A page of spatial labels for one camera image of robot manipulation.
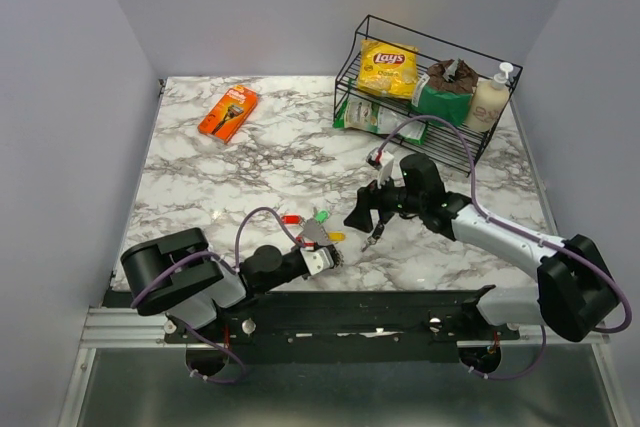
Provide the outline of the steel key organizer red handle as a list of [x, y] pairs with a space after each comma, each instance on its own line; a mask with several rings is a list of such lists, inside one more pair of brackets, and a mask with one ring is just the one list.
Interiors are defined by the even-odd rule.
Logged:
[[335, 247], [334, 243], [328, 238], [328, 232], [323, 225], [317, 222], [314, 218], [308, 219], [303, 223], [301, 237], [304, 241], [302, 249], [316, 250], [323, 246], [328, 246], [331, 250], [334, 259], [336, 260], [336, 266], [340, 267], [342, 264], [342, 256]]

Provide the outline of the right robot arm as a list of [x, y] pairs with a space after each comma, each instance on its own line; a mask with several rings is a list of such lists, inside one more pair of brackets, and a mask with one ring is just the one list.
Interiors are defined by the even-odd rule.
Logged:
[[517, 267], [533, 287], [490, 288], [460, 314], [460, 326], [480, 339], [503, 324], [542, 325], [565, 340], [582, 341], [620, 303], [610, 272], [594, 242], [541, 235], [511, 221], [482, 214], [472, 199], [447, 190], [425, 154], [400, 161], [403, 183], [391, 177], [392, 155], [376, 165], [378, 177], [357, 191], [347, 227], [378, 239], [394, 215], [418, 218], [431, 232], [478, 247]]

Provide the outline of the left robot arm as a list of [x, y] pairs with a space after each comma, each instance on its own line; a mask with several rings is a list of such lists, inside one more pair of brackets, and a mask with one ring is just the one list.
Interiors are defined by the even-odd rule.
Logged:
[[319, 255], [307, 247], [284, 253], [271, 245], [256, 249], [235, 273], [199, 228], [137, 244], [120, 257], [133, 300], [141, 316], [169, 313], [187, 320], [201, 342], [214, 340], [222, 327], [220, 309], [232, 308], [299, 277]]

